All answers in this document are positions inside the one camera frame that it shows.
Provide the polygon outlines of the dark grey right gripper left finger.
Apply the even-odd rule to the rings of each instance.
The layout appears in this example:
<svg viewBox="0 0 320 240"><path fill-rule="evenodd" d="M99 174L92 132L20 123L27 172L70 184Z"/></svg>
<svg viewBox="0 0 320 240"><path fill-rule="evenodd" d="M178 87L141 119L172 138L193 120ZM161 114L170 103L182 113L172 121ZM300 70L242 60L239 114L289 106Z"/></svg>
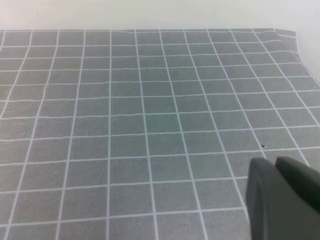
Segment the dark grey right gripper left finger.
<svg viewBox="0 0 320 240"><path fill-rule="evenodd" d="M251 159L245 202L253 240L320 238L320 212L300 198L267 159Z"/></svg>

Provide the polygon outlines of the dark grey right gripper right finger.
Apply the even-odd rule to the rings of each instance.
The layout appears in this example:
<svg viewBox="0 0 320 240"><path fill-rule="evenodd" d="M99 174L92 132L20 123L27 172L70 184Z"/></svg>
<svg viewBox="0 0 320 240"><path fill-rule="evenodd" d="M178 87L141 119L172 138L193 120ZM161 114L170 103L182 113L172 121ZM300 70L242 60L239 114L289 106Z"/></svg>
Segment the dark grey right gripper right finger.
<svg viewBox="0 0 320 240"><path fill-rule="evenodd" d="M320 173L287 156L278 156L275 167L308 205L320 212Z"/></svg>

